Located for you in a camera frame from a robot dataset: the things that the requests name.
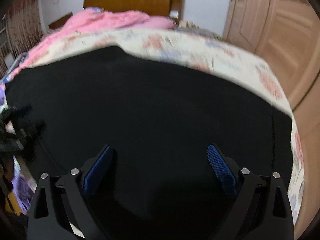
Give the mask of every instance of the curtain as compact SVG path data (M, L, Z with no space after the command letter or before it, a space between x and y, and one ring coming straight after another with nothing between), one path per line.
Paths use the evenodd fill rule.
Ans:
M14 0L7 14L13 57L30 50L42 37L38 0Z

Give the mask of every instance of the window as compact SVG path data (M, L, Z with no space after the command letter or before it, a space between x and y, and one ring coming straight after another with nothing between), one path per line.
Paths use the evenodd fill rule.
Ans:
M5 18L3 18L0 22L0 50L2 51L4 57L11 52Z

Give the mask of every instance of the wooden wardrobe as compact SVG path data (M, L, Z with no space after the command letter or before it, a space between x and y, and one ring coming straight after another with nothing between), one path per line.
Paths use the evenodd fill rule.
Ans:
M268 62L293 109L320 70L320 20L307 0L231 0L223 38Z
M320 19L307 0L230 0L223 39L266 60L293 109L305 166L297 239L320 208Z

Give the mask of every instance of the pink blanket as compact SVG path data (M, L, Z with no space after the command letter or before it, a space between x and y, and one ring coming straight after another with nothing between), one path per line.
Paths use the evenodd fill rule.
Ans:
M149 16L140 11L112 13L108 11L97 12L88 8L71 17L60 31L46 37L41 43L32 48L29 51L28 59L12 72L11 78L18 74L21 69L32 64L41 57L53 42L65 38L72 33L92 33L106 29L124 27L172 29L174 27L174 22L166 17Z

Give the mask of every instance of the purple cloth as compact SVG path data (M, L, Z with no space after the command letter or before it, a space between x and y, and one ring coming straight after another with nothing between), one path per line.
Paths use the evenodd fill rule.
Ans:
M0 105L4 104L4 91L0 88Z
M26 178L21 175L15 176L11 182L13 185L13 193L17 198L18 204L23 213L27 214L31 207L31 200L34 193L28 186Z

